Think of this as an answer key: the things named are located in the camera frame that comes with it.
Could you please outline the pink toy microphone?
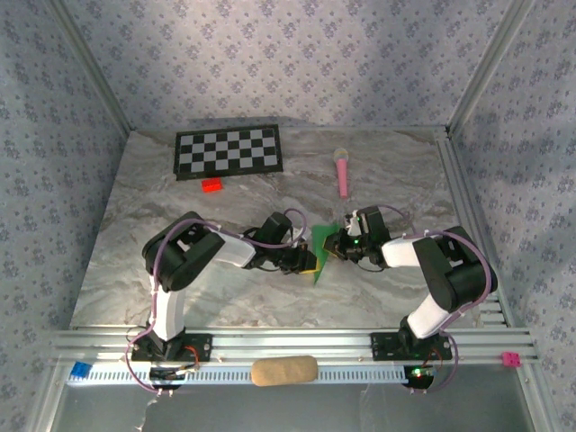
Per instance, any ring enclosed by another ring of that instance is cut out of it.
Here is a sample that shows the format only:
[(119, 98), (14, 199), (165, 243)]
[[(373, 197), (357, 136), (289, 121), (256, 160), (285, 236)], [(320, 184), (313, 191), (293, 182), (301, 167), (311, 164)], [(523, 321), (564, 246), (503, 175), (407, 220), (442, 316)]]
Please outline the pink toy microphone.
[(339, 196), (343, 199), (346, 199), (348, 197), (348, 189), (347, 189), (348, 153), (344, 148), (337, 148), (334, 151), (333, 159), (337, 170)]

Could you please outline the aluminium frame post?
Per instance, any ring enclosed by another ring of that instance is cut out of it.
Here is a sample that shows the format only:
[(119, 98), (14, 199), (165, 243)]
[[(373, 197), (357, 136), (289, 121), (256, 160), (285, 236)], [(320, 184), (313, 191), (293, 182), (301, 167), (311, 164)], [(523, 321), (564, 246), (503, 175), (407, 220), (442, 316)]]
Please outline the aluminium frame post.
[(535, 2), (536, 0), (510, 0), (506, 12), (481, 55), (472, 78), (446, 125), (448, 137), (458, 135), (470, 118)]
[(132, 127), (72, 14), (63, 0), (43, 0), (43, 2), (62, 31), (114, 127), (124, 138), (128, 138)]

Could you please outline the black controller board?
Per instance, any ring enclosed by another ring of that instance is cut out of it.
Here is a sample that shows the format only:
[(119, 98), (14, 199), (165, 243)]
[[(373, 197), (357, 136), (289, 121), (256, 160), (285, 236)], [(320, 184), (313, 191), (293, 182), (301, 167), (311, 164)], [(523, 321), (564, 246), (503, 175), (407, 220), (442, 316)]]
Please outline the black controller board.
[(412, 391), (426, 392), (432, 385), (437, 374), (433, 366), (405, 366), (404, 373), (406, 382), (404, 387)]
[(151, 367), (148, 378), (156, 391), (175, 391), (189, 375), (197, 371), (196, 367)]

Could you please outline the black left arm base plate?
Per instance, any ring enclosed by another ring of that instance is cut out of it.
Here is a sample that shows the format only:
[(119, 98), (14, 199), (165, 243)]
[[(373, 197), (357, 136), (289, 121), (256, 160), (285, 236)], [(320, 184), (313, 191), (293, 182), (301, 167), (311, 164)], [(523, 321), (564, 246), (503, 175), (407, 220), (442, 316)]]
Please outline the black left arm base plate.
[(154, 332), (139, 339), (130, 359), (137, 362), (202, 363), (209, 362), (212, 334), (181, 332), (165, 341)]

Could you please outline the black and white checkerboard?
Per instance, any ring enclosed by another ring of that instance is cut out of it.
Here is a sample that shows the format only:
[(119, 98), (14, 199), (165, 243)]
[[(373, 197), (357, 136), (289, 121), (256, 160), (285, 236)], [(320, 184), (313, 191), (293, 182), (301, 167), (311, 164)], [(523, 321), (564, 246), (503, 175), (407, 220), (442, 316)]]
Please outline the black and white checkerboard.
[(276, 124), (182, 131), (175, 135), (173, 173), (178, 181), (283, 170)]

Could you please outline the tan oblong sponge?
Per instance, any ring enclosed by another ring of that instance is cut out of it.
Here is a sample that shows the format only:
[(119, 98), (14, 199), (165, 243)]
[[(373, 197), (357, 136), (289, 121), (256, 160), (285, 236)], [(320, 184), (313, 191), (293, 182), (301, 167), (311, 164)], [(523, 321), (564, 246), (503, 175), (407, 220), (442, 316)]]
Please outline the tan oblong sponge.
[(251, 381), (258, 387), (310, 383), (318, 374), (318, 362), (310, 355), (259, 359), (250, 371)]

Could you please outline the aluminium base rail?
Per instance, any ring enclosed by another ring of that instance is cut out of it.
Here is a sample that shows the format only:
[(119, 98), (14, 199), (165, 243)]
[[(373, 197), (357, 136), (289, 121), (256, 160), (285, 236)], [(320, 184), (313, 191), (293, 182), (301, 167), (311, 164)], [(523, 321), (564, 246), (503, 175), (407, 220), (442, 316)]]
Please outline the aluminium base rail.
[[(259, 358), (314, 356), (321, 364), (358, 364), (372, 361), (370, 335), (374, 328), (191, 328), (193, 334), (211, 335), (213, 365), (247, 365)], [(525, 328), (454, 328), (459, 360), (466, 365), (500, 362), (501, 354), (519, 354), (524, 364), (538, 359), (538, 351)], [(126, 327), (78, 327), (60, 330), (51, 338), (48, 355), (72, 362), (121, 361), (127, 338)]]

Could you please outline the green paper sheet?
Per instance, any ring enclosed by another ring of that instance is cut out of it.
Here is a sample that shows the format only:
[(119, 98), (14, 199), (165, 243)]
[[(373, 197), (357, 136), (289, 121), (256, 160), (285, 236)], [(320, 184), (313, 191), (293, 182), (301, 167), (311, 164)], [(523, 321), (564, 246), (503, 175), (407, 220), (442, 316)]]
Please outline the green paper sheet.
[(326, 239), (335, 233), (338, 233), (341, 227), (337, 223), (329, 225), (313, 225), (311, 227), (311, 240), (313, 253), (317, 258), (317, 268), (314, 273), (314, 284), (320, 279), (324, 265), (327, 262), (329, 252), (324, 248)]

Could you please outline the aluminium frame leg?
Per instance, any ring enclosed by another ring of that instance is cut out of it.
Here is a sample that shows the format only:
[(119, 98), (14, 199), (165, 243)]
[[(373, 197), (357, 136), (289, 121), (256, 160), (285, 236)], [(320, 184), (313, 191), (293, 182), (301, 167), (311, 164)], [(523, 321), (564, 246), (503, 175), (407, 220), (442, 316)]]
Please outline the aluminium frame leg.
[(52, 365), (40, 379), (24, 432), (50, 432), (58, 411), (59, 400), (68, 381), (69, 365)]
[(562, 432), (541, 365), (523, 364), (517, 375), (535, 432)]

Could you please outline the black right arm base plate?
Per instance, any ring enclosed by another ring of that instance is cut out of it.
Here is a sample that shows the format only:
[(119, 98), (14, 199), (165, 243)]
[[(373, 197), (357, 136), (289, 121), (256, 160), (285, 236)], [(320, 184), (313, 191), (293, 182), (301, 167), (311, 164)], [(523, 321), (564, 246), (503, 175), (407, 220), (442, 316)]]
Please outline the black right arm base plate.
[(374, 361), (452, 360), (451, 343), (447, 337), (434, 335), (425, 339), (407, 332), (374, 332), (370, 334)]

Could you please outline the aluminium side rail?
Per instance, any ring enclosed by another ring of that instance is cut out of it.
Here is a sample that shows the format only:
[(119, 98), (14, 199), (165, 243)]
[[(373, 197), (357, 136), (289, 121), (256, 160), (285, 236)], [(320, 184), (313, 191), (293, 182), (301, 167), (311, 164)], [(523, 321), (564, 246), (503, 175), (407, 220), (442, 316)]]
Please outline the aluminium side rail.
[(467, 311), (467, 314), (474, 316), (473, 322), (478, 327), (515, 327), (516, 322), (506, 297), (505, 284), (497, 266), (495, 247), (490, 237), (482, 230), (484, 222), (482, 209), (474, 199), (473, 185), (465, 173), (458, 148), (441, 128), (435, 131), (435, 140), (457, 218), (488, 259), (499, 281), (498, 290), (490, 294), (483, 303)]

